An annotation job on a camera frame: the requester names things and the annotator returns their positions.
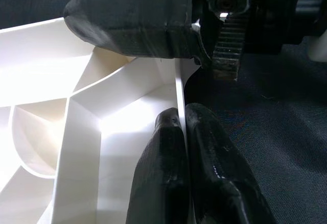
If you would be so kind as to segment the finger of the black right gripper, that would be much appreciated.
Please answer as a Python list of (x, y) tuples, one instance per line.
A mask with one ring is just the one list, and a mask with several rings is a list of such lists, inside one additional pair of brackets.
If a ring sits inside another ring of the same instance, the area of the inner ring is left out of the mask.
[(67, 27), (81, 40), (125, 56), (194, 58), (212, 64), (200, 33), (196, 0), (70, 0)]

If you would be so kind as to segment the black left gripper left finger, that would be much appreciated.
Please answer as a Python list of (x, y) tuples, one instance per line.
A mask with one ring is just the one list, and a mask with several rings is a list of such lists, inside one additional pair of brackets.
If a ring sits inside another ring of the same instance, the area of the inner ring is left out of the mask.
[(126, 223), (187, 223), (189, 202), (184, 135), (177, 108), (168, 108), (135, 167)]

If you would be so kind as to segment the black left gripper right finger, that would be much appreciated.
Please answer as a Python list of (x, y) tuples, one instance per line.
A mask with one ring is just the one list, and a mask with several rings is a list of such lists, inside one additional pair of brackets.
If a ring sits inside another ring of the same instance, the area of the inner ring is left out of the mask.
[(275, 223), (246, 159), (215, 114), (185, 107), (191, 187), (197, 223)]

